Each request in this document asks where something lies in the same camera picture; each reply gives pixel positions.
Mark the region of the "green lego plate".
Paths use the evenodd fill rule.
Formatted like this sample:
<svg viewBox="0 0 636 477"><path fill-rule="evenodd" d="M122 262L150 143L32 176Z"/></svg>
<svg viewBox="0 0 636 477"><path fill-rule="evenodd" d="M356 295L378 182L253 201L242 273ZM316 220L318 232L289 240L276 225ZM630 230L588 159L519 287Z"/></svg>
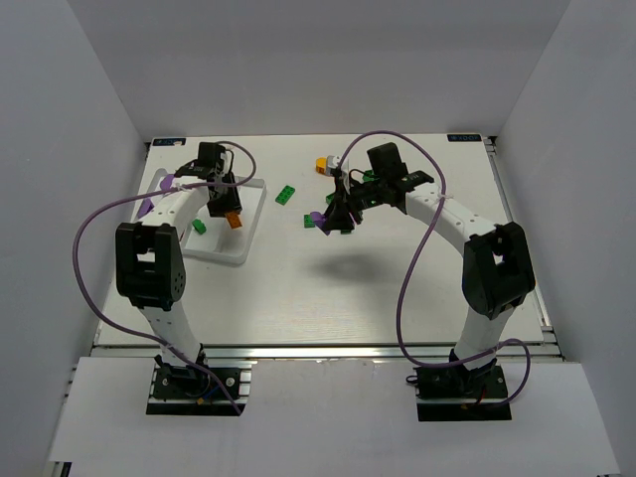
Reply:
<svg viewBox="0 0 636 477"><path fill-rule="evenodd" d="M281 206L285 206L289 202L289 200L293 197L295 192L296 190L294 187L290 185L285 185L281 189L281 191L277 194L274 201Z"/></svg>

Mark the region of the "purple rounded lego brick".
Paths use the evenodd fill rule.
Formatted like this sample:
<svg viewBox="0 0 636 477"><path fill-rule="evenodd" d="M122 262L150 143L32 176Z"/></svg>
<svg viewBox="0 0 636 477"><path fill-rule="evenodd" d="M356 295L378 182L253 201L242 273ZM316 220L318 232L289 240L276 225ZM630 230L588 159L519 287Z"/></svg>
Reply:
<svg viewBox="0 0 636 477"><path fill-rule="evenodd" d="M172 187L173 179L174 176L172 174L166 175L160 183L160 189L162 191L170 189Z"/></svg>

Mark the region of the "purple curved lego brick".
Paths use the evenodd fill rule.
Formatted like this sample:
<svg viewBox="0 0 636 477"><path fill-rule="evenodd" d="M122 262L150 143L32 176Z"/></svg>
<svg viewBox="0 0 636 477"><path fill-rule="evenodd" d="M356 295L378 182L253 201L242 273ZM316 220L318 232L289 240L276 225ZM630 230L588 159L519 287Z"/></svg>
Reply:
<svg viewBox="0 0 636 477"><path fill-rule="evenodd" d="M328 236L331 233L330 226L328 224L328 218L326 215L320 212L311 212L309 218L312 224L319 229L324 235Z"/></svg>

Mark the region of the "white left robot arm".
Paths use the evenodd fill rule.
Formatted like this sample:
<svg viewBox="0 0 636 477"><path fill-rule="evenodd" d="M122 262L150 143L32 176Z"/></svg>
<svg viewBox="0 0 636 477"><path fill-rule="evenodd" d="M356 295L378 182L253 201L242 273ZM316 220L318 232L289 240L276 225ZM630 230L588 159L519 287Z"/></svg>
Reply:
<svg viewBox="0 0 636 477"><path fill-rule="evenodd" d="M170 187L148 202L148 212L115 232L118 293L140 310L162 342L162 362L203 363L203 348L191 330L181 298L186 268L181 242L199 211L241 226L242 205L233 171L234 152L224 142L202 142L197 157L182 165Z"/></svg>

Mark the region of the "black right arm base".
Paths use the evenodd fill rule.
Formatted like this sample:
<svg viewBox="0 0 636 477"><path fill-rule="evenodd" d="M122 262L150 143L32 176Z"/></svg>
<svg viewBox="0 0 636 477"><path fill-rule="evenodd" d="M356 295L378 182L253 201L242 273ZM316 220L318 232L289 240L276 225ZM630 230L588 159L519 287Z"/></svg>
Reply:
<svg viewBox="0 0 636 477"><path fill-rule="evenodd" d="M455 368L415 368L405 379L415 388L420 422L510 421L508 387L501 366L465 385Z"/></svg>

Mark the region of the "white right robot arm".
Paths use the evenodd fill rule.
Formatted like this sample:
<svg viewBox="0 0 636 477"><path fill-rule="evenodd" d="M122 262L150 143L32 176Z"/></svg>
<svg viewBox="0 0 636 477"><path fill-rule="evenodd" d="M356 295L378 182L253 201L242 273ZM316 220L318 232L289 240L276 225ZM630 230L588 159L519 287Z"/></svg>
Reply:
<svg viewBox="0 0 636 477"><path fill-rule="evenodd" d="M390 142L369 150L373 174L360 182L341 168L333 172L335 191L325 212L312 223L324 234L351 232L363 212L390 206L439 234L462 257L461 289L468 313L449 367L469 372L493 365L508 319L536 286L523 228L498 224L451 198L422 171L408 171L398 147Z"/></svg>

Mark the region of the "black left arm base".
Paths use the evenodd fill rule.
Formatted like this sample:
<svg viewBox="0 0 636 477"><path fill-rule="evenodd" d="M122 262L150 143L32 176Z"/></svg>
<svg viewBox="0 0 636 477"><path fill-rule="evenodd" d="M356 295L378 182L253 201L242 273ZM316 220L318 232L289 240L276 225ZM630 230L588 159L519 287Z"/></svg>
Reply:
<svg viewBox="0 0 636 477"><path fill-rule="evenodd" d="M239 416L222 387L210 377L189 366L166 364L160 355L154 358L154 370L146 404L147 415L161 416ZM212 371L227 393L243 411L249 391L250 370L245 367L202 367Z"/></svg>

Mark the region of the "yellow rounded lego brick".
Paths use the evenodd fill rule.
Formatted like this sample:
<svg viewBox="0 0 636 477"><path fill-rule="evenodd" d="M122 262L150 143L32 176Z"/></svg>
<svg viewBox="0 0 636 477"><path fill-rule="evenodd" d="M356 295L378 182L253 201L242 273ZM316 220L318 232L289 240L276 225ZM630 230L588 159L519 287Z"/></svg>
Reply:
<svg viewBox="0 0 636 477"><path fill-rule="evenodd" d="M318 174L324 176L331 175L331 168L329 166L329 160L327 157L320 157L315 161L315 170Z"/></svg>

